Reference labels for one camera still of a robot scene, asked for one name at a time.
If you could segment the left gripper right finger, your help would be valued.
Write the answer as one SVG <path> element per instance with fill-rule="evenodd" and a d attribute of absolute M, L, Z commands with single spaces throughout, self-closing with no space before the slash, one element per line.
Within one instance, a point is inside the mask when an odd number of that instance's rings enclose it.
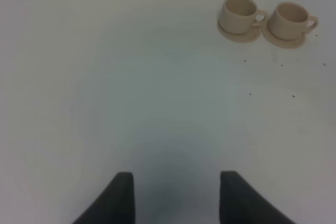
<path fill-rule="evenodd" d="M 293 223 L 235 171 L 220 175 L 220 223 Z"/>

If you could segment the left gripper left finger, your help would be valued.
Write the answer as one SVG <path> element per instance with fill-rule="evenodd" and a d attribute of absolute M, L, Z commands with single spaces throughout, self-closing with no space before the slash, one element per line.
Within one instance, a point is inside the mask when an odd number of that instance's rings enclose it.
<path fill-rule="evenodd" d="M 119 172 L 75 224 L 135 224 L 134 178 Z"/>

